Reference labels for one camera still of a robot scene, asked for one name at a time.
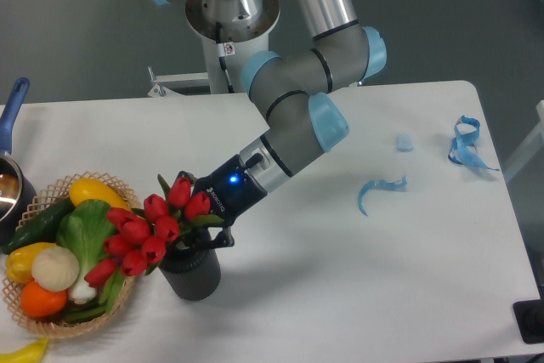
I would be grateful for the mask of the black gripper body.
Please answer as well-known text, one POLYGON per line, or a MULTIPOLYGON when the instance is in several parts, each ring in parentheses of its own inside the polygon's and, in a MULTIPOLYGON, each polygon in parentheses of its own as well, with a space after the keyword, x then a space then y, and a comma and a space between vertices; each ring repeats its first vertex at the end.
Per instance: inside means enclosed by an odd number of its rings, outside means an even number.
POLYGON ((246 210, 263 200, 268 192, 247 173, 240 155, 232 156, 208 176, 195 182, 193 195, 203 192, 212 213, 222 219, 215 226, 231 226, 246 210))

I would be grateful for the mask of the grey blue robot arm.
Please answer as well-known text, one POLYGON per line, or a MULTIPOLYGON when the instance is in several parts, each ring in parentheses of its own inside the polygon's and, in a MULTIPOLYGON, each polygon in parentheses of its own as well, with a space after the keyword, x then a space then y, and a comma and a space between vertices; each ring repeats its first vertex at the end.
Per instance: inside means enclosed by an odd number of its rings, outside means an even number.
POLYGON ((351 0, 299 2, 313 47, 285 60, 268 43, 277 0, 186 1, 186 18, 203 41, 211 91, 246 94, 268 129, 210 175, 191 179, 192 197, 180 216, 183 254, 232 246, 230 228, 241 214, 347 136, 331 93, 386 64, 383 39, 360 25, 351 0))

